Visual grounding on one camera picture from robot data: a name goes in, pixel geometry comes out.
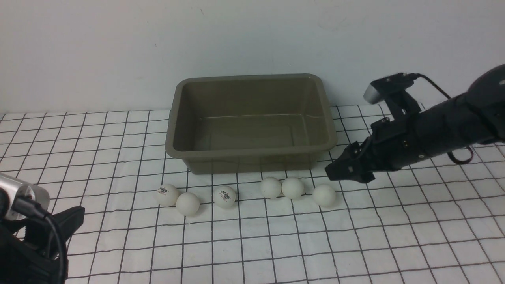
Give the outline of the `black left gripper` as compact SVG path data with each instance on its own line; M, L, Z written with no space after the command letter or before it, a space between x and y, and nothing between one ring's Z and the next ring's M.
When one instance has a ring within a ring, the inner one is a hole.
M54 214L62 237L41 220L1 221L0 279L2 284L63 284L68 277L65 243L83 225L85 208L75 206Z

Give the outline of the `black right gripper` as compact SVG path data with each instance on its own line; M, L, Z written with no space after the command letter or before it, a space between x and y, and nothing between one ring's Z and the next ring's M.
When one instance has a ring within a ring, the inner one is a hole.
M388 117L371 124L371 135L363 143L349 144L339 158L325 167L329 180L366 184L373 172L396 171L433 157L429 139L434 119L412 116L399 121Z

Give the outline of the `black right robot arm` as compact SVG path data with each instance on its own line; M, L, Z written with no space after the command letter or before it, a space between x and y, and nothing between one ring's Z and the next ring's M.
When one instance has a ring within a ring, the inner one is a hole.
M504 142L505 67L497 66L481 75L469 89L449 97L432 80L446 100L426 111L406 91L419 73L397 73L372 81L364 99L370 104L385 102L393 118L371 125L372 134L362 143L349 144L325 171L329 180L368 183L375 172L393 172L406 166L447 154L456 164L453 151L473 144Z

